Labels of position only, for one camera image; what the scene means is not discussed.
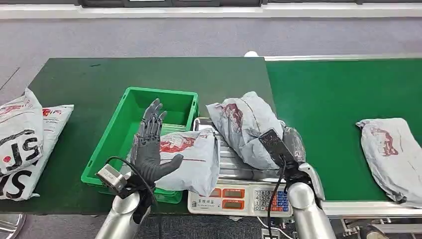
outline wire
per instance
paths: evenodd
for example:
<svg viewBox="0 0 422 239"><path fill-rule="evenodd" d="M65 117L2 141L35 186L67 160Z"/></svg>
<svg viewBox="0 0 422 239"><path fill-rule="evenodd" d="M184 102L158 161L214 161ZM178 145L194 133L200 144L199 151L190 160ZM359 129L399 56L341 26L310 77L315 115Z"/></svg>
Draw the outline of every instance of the wire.
<svg viewBox="0 0 422 239"><path fill-rule="evenodd" d="M158 212L158 238L161 239L162 238L162 227L161 227L161 214L160 214L160 209L158 208L158 203L157 200L155 199L154 196L154 192L152 192L151 187L149 187L148 183L145 181L145 179L142 177L142 175L138 172L138 170L136 170L135 166L131 163L128 162L126 159L118 157L118 156L111 156L110 158L107 159L107 161L105 162L106 164L110 163L110 161L112 159L118 159L120 161L122 161L123 163L125 163L127 166L130 167L130 169L132 169L132 171L141 178L142 182L144 183L145 187L148 189L149 194L151 194L152 197L152 202L155 205L155 207L157 208L157 212Z"/></svg>
<svg viewBox="0 0 422 239"><path fill-rule="evenodd" d="M129 166L129 167L130 167L130 169L132 169L132 171L133 171L136 175L138 175L138 177L140 177L140 178L141 178L141 180L142 180L142 182L144 183L145 187L148 189L149 194L151 194L152 201L153 201L154 205L155 205L155 206L158 206L158 205L157 205L157 201L155 200L154 193L152 192L152 189L149 187L148 183L147 183L147 182L145 181L145 179L141 176L141 174L138 172L138 170L136 170L135 166L134 166L131 162L128 162L126 159L121 158L121 157L118 157L118 156L111 156L110 158L108 158L108 159L107 159L107 161L106 161L105 163L106 163L106 164L110 163L110 161L111 161L112 159L118 159L118 160L122 161L122 162L123 162L123 163L125 163L127 166Z"/></svg>
<svg viewBox="0 0 422 239"><path fill-rule="evenodd" d="M281 179L284 176L284 171L286 170L286 161L280 157L280 159L283 161L283 170L281 171L280 177L278 178L276 187L274 188L273 194L271 195L270 203L268 204L268 215L267 215L267 227L271 227L271 207L273 203L274 196L277 194L277 189L280 186ZM270 234L270 239L273 239L273 235L271 233L271 230L268 230L268 233Z"/></svg>
<svg viewBox="0 0 422 239"><path fill-rule="evenodd" d="M259 220L259 222L265 227L265 228L268 228L268 226L267 225L265 225L265 223L261 220L261 218L260 217L256 217L258 220ZM271 228L271 230L277 230L277 231L279 231L279 232L281 232L285 237L287 237L288 239L293 239L292 237L290 237L290 236L288 236L283 230L281 230L280 228Z"/></svg>

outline digital weighing scale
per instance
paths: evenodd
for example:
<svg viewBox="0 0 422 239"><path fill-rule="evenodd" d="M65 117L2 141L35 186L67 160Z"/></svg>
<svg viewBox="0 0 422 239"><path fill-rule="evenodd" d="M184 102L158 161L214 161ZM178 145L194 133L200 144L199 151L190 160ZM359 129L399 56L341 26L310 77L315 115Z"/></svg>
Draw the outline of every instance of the digital weighing scale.
<svg viewBox="0 0 422 239"><path fill-rule="evenodd" d="M209 197L188 192L188 210L193 214L266 217L268 204L278 180L278 170L257 170L231 149L210 118L196 118L194 130L213 128L220 145L220 175ZM271 217L292 216L282 180L271 206Z"/></svg>

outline white baseboard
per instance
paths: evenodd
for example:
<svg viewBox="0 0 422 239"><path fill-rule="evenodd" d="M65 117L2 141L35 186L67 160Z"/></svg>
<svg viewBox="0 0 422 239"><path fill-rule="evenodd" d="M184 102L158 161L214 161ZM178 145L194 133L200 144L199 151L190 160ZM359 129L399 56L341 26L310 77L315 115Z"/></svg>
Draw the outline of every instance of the white baseboard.
<svg viewBox="0 0 422 239"><path fill-rule="evenodd" d="M66 4L0 5L0 19L166 17L422 17L422 3L270 3L261 7L82 8Z"/></svg>

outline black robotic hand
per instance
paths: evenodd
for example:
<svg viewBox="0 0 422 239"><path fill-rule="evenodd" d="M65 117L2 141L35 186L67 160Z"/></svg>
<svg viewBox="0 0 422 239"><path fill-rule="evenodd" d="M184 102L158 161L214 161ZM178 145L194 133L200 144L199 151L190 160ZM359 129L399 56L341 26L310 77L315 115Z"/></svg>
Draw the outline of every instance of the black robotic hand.
<svg viewBox="0 0 422 239"><path fill-rule="evenodd" d="M145 110L130 152L130 162L150 186L178 169L183 161L183 155L177 154L170 162L160 164L160 133L167 114L166 111L159 114L162 107L163 104L156 99Z"/></svg>

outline scale keypad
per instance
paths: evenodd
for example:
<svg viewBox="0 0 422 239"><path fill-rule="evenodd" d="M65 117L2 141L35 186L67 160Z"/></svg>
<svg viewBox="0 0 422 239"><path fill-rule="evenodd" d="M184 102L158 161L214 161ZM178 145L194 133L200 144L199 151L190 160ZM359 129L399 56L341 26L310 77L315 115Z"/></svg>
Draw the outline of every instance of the scale keypad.
<svg viewBox="0 0 422 239"><path fill-rule="evenodd" d="M272 191L267 190L255 190L255 211L267 211L268 205L271 200ZM274 199L271 203L271 211L273 212L288 212L289 211L289 200L287 199L287 193L283 191L277 191L277 195L274 195Z"/></svg>

